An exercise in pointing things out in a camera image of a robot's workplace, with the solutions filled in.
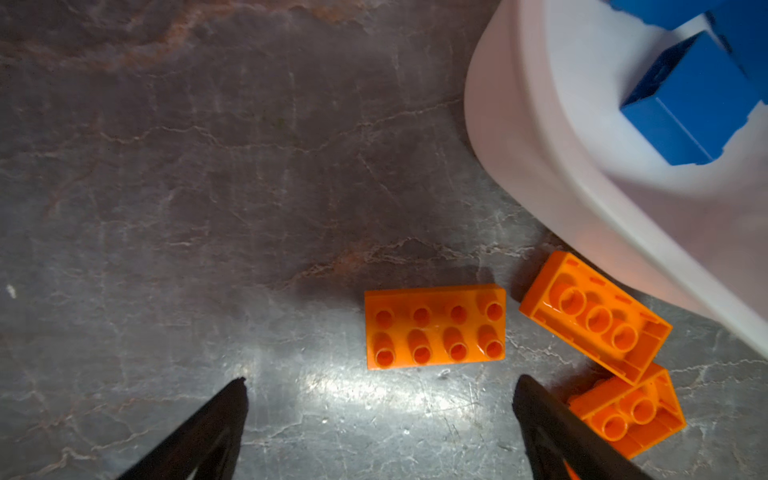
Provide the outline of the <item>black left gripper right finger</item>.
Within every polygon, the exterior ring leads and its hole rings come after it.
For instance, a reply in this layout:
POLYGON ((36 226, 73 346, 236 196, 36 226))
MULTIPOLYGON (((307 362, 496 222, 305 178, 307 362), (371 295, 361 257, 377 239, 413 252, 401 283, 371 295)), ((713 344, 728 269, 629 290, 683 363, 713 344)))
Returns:
POLYGON ((535 479, 647 479, 529 375, 517 381, 513 411, 535 479))

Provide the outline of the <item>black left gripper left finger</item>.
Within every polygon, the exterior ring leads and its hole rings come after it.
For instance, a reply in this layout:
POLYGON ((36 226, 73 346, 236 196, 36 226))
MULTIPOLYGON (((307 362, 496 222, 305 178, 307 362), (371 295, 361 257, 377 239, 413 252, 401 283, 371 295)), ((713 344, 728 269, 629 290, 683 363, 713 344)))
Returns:
POLYGON ((228 383, 122 479, 231 479, 249 402, 245 379, 228 383))

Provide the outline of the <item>orange lego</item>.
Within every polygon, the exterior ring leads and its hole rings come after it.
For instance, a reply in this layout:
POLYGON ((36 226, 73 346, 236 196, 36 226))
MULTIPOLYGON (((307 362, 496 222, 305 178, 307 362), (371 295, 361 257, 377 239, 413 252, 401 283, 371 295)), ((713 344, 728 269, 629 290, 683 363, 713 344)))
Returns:
POLYGON ((519 311, 636 385, 673 327, 575 255, 553 252, 519 311))
POLYGON ((571 397, 567 405, 627 459, 660 444, 687 425, 668 370, 655 363, 636 385, 613 376, 571 397))
POLYGON ((505 358, 506 291, 495 284, 367 291, 367 368, 505 358))

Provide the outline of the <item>blue lego cluster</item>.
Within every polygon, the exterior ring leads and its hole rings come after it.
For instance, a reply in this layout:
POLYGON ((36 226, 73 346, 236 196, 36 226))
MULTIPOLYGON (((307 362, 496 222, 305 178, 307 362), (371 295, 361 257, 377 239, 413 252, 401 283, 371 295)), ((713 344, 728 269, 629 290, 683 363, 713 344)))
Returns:
POLYGON ((620 106, 673 166, 717 160, 759 95, 705 31, 664 50, 620 106))

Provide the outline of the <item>blue lego brick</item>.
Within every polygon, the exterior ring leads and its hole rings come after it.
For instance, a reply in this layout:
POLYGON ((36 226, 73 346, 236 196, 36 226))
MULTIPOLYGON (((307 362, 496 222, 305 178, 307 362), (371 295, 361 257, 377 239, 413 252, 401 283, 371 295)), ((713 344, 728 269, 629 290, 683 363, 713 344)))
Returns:
POLYGON ((723 3, 723 0, 609 0, 617 11, 643 23, 674 30, 691 19, 723 3))

